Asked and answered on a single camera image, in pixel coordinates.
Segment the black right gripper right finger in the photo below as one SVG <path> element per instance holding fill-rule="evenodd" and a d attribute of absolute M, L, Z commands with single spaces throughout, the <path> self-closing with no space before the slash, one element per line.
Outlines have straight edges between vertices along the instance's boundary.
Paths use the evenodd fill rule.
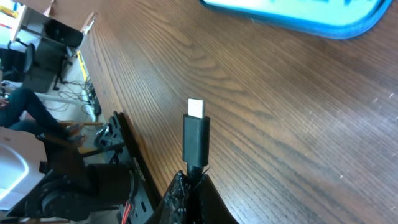
<path fill-rule="evenodd" d="M 228 210 L 210 177 L 203 174 L 192 192 L 193 221 L 203 224 L 238 224 Z"/>

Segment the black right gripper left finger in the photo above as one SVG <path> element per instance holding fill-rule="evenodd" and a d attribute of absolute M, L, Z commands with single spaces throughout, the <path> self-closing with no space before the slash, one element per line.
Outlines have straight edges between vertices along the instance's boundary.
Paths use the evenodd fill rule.
<path fill-rule="evenodd" d="M 178 171 L 154 212 L 154 223 L 186 223 L 190 191 L 191 185 L 188 182 L 188 177 L 181 170 Z"/>

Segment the blue Galaxy smartphone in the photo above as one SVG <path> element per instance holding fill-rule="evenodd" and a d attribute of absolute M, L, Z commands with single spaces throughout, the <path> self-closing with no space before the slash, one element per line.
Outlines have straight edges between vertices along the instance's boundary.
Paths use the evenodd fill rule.
<path fill-rule="evenodd" d="M 200 0 L 208 9 L 328 39 L 357 37 L 379 22 L 392 0 Z"/>

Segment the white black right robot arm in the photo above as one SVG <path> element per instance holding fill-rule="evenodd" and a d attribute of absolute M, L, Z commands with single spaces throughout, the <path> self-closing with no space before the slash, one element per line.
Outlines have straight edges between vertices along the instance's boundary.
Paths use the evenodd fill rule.
<path fill-rule="evenodd" d="M 234 223 L 207 175 L 191 185 L 175 175 L 159 205 L 139 193 L 138 177 L 124 164 L 85 164 L 65 142 L 24 132 L 1 138 L 1 209 L 9 217 L 82 221 L 91 212 L 124 206 L 137 223 Z"/>

